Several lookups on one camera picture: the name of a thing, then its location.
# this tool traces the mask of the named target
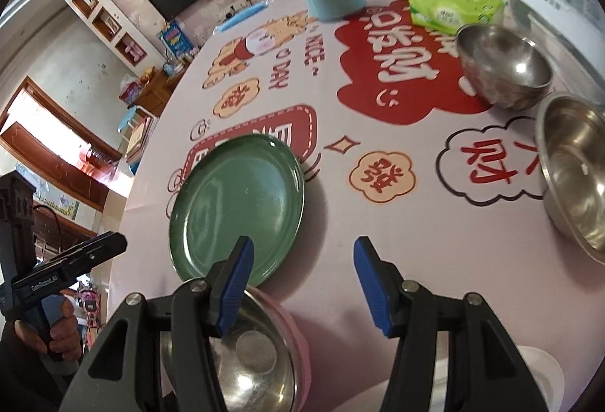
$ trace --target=screw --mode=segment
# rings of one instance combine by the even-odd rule
[[[483,297],[477,293],[468,293],[467,301],[472,306],[479,306],[483,302]]]
[[[141,302],[141,295],[139,293],[130,293],[126,296],[126,304],[128,306],[136,306]]]
[[[189,288],[191,288],[191,292],[193,293],[203,293],[208,288],[208,283],[197,279],[191,282]]]
[[[420,284],[418,284],[416,281],[412,281],[411,279],[409,279],[407,281],[403,281],[401,287],[407,293],[415,293],[419,290]]]

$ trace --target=tissue box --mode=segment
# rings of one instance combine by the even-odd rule
[[[501,24],[502,0],[409,0],[412,23],[455,35],[465,24]]]

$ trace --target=printed tablecloth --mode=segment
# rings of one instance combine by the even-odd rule
[[[474,96],[454,38],[413,27],[407,0],[368,0],[337,23],[310,17],[304,0],[275,0],[207,42],[138,169],[110,314],[131,291],[180,285],[168,251],[175,196],[210,150],[249,133],[286,142],[305,173],[301,231],[261,287],[309,341],[305,410],[330,411],[390,373],[396,343],[374,327],[353,268],[360,235],[434,294],[483,294],[516,343],[558,360],[562,410],[576,400],[605,353],[605,268],[545,214],[534,112]]]

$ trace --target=metal bowl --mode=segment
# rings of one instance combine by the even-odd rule
[[[605,119],[581,98],[548,95],[538,108],[535,140],[554,225],[605,264]]]
[[[211,338],[229,412],[297,412],[302,407],[310,370],[309,349],[301,338],[266,294],[247,288],[235,324],[222,339]],[[162,332],[160,349],[174,388],[170,332]]]
[[[456,45],[465,76],[489,103],[526,110],[548,93],[552,69],[530,39],[501,26],[469,24]]]

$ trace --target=cable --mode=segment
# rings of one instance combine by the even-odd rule
[[[44,204],[37,204],[37,205],[33,206],[33,210],[36,210],[39,208],[47,208],[50,212],[53,213],[54,221],[57,224],[57,232],[59,234],[59,253],[61,253],[63,251],[63,246],[61,246],[61,226],[59,225],[59,218],[57,217],[57,213],[53,209],[51,209],[49,206],[44,205]]]

